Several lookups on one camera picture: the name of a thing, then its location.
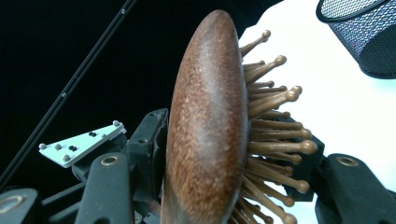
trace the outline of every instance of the black mesh basket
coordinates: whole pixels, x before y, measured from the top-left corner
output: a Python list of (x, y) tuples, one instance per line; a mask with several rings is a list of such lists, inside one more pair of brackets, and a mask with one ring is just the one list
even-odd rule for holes
[(317, 16), (366, 75), (396, 78), (396, 0), (320, 0)]

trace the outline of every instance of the white metal plate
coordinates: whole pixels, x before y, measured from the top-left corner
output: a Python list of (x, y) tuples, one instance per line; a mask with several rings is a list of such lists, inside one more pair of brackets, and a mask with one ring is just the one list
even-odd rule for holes
[(113, 123), (113, 125), (49, 145), (40, 144), (39, 152), (62, 167), (68, 168), (105, 141), (117, 136), (119, 133), (126, 132), (121, 122), (115, 121)]

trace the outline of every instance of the wooden hairbrush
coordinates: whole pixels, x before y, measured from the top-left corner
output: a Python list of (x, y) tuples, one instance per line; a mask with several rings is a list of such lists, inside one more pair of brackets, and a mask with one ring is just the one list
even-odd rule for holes
[[(181, 62), (172, 101), (163, 184), (162, 223), (265, 223), (273, 220), (248, 202), (256, 201), (284, 223), (293, 215), (268, 197), (292, 206), (294, 200), (266, 182), (289, 185), (304, 193), (308, 183), (294, 180), (292, 169), (276, 164), (313, 153), (311, 133), (300, 122), (287, 123), (290, 113), (275, 111), (296, 101), (301, 87), (274, 88), (256, 82), (286, 61), (242, 65), (242, 57), (270, 36), (238, 47), (231, 17), (210, 13), (195, 31)], [(304, 139), (292, 143), (291, 138)]]

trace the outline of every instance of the basket rim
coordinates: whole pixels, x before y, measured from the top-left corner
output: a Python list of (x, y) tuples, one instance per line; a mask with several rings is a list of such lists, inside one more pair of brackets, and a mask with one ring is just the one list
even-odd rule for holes
[(325, 0), (320, 0), (318, 2), (318, 6), (317, 6), (317, 17), (320, 21), (324, 22), (324, 23), (338, 23), (338, 22), (344, 22), (344, 21), (350, 21), (353, 20), (355, 18), (358, 18), (366, 13), (369, 13), (371, 11), (373, 11), (374, 9), (381, 7), (382, 5), (386, 4), (387, 2), (389, 2), (390, 0), (380, 0), (380, 1), (376, 1), (374, 3), (372, 3), (370, 6), (368, 7), (364, 7), (360, 10), (357, 10), (356, 12), (350, 13), (348, 15), (342, 16), (342, 17), (337, 17), (337, 18), (328, 18), (325, 17), (321, 11), (323, 3)]

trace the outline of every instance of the black background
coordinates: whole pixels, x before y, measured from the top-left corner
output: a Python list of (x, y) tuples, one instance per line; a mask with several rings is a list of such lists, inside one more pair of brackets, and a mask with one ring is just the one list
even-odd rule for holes
[[(212, 10), (232, 16), (238, 35), (279, 0), (139, 0), (69, 96), (40, 143), (117, 119), (129, 138), (150, 111), (169, 108), (177, 70), (199, 22)], [(1, 0), (0, 173), (43, 118), (124, 0)], [(44, 197), (78, 181), (33, 148), (8, 183)]]

